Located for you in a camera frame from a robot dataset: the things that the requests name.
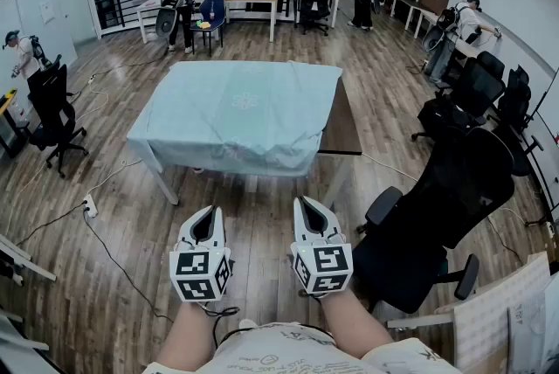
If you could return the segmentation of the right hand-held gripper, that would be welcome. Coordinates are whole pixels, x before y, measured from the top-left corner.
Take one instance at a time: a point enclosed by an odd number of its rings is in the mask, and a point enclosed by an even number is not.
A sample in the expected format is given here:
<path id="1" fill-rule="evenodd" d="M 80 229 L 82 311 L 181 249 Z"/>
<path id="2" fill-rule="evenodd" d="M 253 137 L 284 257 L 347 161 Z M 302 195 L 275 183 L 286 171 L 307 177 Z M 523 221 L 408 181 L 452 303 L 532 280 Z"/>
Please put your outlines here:
<path id="1" fill-rule="evenodd" d="M 295 232 L 338 232 L 339 222 L 325 205 L 310 198 L 296 197 L 293 201 Z M 292 268 L 302 285 L 301 294 L 324 297 L 346 289 L 353 274 L 350 243 L 341 233 L 309 242 L 293 242 Z"/>

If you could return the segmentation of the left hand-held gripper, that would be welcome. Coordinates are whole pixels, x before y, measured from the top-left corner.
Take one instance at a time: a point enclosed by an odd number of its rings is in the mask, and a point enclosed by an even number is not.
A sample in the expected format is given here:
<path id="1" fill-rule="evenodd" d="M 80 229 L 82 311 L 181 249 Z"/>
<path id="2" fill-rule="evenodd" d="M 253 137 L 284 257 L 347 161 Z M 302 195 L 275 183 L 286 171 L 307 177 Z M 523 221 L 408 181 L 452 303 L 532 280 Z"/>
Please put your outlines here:
<path id="1" fill-rule="evenodd" d="M 231 250 L 223 233 L 201 245 L 188 237 L 211 210 L 213 232 L 224 232 L 222 208 L 206 206 L 181 225 L 179 239 L 169 253 L 170 279 L 181 301 L 219 301 L 231 278 Z"/>

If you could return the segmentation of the light blue floral cloth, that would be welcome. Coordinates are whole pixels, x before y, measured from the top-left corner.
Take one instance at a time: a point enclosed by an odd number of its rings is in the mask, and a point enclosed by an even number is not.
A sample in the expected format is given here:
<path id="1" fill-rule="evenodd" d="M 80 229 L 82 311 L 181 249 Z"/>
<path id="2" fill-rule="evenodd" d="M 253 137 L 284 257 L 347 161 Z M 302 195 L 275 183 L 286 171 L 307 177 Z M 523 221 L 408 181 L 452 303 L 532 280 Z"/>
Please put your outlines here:
<path id="1" fill-rule="evenodd" d="M 337 66 L 293 61 L 177 62 L 129 130 L 128 145 L 157 172 L 180 165 L 303 177 L 341 76 Z"/>

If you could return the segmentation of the person's right forearm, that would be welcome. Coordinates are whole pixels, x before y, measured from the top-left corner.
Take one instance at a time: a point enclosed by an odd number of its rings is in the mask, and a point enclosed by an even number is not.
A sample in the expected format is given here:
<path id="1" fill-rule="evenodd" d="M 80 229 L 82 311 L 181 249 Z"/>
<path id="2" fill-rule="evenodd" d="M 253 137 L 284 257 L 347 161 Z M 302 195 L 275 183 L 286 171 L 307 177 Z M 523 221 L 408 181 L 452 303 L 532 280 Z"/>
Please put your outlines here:
<path id="1" fill-rule="evenodd" d="M 350 289 L 323 297 L 321 307 L 337 347 L 352 357 L 361 359 L 370 351 L 394 342 Z"/>

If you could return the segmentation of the person's left forearm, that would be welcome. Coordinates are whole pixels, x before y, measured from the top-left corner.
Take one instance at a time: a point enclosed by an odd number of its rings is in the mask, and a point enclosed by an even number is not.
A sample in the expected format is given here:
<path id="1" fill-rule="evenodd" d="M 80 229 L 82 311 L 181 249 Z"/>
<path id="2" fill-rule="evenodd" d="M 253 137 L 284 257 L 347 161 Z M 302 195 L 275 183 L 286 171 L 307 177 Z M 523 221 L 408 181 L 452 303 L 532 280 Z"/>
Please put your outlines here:
<path id="1" fill-rule="evenodd" d="M 213 357 L 212 329 L 212 319 L 197 303 L 183 303 L 156 362 L 178 371 L 197 371 Z"/>

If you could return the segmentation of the dark brown table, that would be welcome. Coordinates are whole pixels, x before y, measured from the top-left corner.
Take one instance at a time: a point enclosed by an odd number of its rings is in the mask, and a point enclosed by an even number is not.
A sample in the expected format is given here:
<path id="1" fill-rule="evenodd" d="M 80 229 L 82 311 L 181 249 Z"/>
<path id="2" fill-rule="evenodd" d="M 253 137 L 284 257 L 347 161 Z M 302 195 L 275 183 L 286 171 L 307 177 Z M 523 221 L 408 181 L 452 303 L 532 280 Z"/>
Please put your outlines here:
<path id="1" fill-rule="evenodd" d="M 258 177 L 304 177 L 320 156 L 341 158 L 322 199 L 331 206 L 362 147 L 342 80 L 315 91 L 299 79 L 232 77 L 215 93 L 154 95 L 127 135 L 167 200 L 168 165 Z"/>

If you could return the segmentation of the person's white printed shirt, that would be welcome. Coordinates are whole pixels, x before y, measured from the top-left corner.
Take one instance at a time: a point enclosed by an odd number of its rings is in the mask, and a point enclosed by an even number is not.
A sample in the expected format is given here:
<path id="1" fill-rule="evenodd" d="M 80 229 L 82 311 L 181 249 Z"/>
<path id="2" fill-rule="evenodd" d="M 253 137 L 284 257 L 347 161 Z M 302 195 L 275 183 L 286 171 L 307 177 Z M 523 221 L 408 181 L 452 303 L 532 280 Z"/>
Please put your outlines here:
<path id="1" fill-rule="evenodd" d="M 318 329 L 275 322 L 230 336 L 196 371 L 157 362 L 142 374 L 462 374 L 417 338 L 382 345 L 363 357 L 340 350 Z"/>

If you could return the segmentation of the large black office chair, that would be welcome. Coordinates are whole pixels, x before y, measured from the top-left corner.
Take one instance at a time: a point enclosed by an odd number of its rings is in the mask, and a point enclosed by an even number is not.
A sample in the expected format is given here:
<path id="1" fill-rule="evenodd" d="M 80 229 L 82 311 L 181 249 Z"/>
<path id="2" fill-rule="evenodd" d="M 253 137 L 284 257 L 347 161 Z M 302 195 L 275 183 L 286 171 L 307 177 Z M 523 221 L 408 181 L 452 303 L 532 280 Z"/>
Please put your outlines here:
<path id="1" fill-rule="evenodd" d="M 413 314 L 431 288 L 454 283 L 464 300 L 473 291 L 480 261 L 470 254 L 449 272 L 447 252 L 514 194 L 514 159 L 493 132 L 448 128 L 408 193 L 390 186 L 371 204 L 353 255 L 358 292 L 369 307 L 383 301 Z"/>

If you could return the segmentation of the blue chair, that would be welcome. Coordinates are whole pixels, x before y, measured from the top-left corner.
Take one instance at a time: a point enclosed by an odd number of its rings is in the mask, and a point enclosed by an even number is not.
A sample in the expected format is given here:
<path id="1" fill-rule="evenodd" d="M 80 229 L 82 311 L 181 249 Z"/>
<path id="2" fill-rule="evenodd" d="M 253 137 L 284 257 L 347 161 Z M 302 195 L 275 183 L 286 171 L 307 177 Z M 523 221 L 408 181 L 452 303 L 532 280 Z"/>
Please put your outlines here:
<path id="1" fill-rule="evenodd" d="M 225 23 L 225 3 L 224 0 L 204 0 L 200 7 L 199 13 L 202 15 L 201 20 L 197 20 L 190 27 L 190 35 L 194 38 L 196 32 L 200 32 L 203 37 L 203 43 L 209 38 L 209 55 L 212 54 L 212 35 L 217 34 L 219 44 L 224 44 L 223 27 Z"/>

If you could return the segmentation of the white table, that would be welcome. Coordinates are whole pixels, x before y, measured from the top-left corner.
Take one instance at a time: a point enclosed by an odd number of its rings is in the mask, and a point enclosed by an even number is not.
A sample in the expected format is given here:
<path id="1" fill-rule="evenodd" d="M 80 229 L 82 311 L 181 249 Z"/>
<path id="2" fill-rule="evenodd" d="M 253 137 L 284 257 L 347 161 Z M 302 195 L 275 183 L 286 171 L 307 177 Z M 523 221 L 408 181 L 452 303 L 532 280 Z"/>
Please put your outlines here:
<path id="1" fill-rule="evenodd" d="M 136 8 L 136 16 L 140 27 L 143 44 L 154 39 L 155 33 L 146 31 L 147 26 L 155 26 L 158 11 L 161 8 L 161 0 L 147 0 Z"/>

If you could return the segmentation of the white door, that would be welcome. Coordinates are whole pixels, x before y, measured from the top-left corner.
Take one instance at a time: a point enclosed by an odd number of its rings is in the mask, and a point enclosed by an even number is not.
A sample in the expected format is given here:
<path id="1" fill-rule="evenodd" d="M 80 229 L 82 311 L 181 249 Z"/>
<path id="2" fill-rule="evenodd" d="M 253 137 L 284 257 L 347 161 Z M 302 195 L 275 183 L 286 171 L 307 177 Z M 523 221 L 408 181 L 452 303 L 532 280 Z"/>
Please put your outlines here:
<path id="1" fill-rule="evenodd" d="M 77 53 L 98 39 L 90 0 L 60 0 L 62 16 L 66 29 Z"/>

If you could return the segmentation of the white desk frame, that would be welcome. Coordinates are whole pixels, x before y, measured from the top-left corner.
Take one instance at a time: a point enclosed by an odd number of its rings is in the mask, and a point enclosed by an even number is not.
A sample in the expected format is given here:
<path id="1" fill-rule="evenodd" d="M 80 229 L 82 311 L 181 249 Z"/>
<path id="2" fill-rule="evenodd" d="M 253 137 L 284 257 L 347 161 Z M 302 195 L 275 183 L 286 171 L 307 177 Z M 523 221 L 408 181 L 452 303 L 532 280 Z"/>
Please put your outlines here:
<path id="1" fill-rule="evenodd" d="M 0 234 L 0 265 L 7 258 L 17 269 L 26 267 L 50 281 L 57 276 L 31 261 L 31 256 Z M 28 339 L 20 329 L 24 319 L 0 307 L 0 361 L 12 374 L 64 374 L 47 356 L 46 343 Z"/>
<path id="2" fill-rule="evenodd" d="M 510 275 L 479 288 L 464 301 L 420 315 L 387 321 L 390 329 L 416 329 L 450 323 L 454 365 L 463 374 L 505 374 L 509 353 L 508 310 L 551 281 L 548 254 L 528 256 Z"/>

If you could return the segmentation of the white wall desk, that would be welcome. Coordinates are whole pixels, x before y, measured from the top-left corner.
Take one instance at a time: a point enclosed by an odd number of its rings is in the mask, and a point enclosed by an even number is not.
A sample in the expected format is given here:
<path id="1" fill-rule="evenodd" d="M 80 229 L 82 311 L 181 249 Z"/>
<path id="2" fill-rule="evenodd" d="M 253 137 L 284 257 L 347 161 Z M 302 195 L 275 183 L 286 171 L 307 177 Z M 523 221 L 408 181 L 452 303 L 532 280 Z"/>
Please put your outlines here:
<path id="1" fill-rule="evenodd" d="M 497 38 L 487 31 L 483 31 L 472 44 L 468 44 L 461 38 L 456 38 L 454 40 L 455 50 L 462 53 L 467 58 L 476 58 L 482 52 L 489 52 L 495 57 L 498 57 L 502 43 L 502 36 Z"/>

